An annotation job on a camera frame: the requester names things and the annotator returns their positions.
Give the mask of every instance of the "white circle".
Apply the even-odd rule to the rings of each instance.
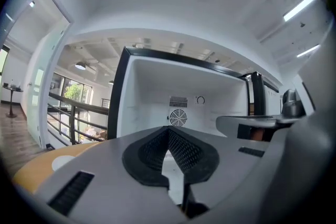
[[[73,158],[74,157],[70,155],[58,156],[51,164],[52,169],[56,171],[57,169],[61,168],[63,165],[71,161]]]

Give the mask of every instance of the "door frame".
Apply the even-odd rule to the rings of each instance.
[[[46,66],[44,76],[40,85],[41,91],[39,96],[40,100],[38,104],[38,115],[39,115],[38,126],[42,148],[46,148],[46,145],[50,144],[47,117],[44,117],[44,115],[46,116],[48,112],[49,88],[52,80],[52,75],[54,73],[54,69],[57,65],[63,47],[66,44],[66,40],[69,38],[71,31],[73,30],[73,24],[74,24],[72,16],[67,12],[61,1],[60,0],[52,0],[52,1],[55,3],[59,11],[63,14],[65,19],[69,22],[69,25],[65,30],[64,34],[62,35],[62,37],[60,38],[60,40],[58,41],[58,43],[55,44],[54,52],[52,53],[52,57],[50,59],[49,64]]]

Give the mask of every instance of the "open cabinet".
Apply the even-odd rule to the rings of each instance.
[[[158,126],[223,135],[222,115],[247,116],[248,89],[239,73],[208,62],[126,48],[111,96],[109,138]]]

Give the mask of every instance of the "wooden floor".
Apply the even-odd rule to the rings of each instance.
[[[8,104],[0,104],[0,152],[10,177],[31,159],[46,152],[28,133],[27,121],[19,105],[13,106],[16,118],[7,118]]]

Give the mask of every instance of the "tree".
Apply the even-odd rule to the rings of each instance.
[[[80,101],[80,92],[81,92],[81,87],[78,84],[72,84],[69,87],[66,87],[64,97],[69,98],[75,101]]]

